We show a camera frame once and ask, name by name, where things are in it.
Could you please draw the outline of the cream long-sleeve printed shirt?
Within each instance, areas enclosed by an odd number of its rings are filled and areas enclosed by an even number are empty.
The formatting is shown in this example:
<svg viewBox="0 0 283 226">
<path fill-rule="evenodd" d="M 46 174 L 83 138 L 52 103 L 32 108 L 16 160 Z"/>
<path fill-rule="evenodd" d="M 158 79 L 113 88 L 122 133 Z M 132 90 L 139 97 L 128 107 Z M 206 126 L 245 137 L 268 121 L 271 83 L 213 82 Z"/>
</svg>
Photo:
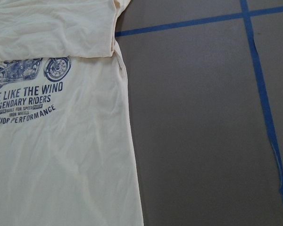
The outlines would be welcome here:
<svg viewBox="0 0 283 226">
<path fill-rule="evenodd" d="M 141 226 L 127 0 L 0 0 L 0 226 Z"/>
</svg>

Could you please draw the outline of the brown mat with blue grid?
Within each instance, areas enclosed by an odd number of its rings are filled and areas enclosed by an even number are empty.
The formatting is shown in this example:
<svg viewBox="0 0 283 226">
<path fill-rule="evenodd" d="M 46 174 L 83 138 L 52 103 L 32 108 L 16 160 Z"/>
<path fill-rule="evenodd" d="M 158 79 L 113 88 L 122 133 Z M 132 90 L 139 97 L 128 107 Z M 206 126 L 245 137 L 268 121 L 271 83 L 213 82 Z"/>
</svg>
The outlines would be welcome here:
<svg viewBox="0 0 283 226">
<path fill-rule="evenodd" d="M 133 0 L 116 37 L 144 224 L 283 226 L 283 0 Z"/>
</svg>

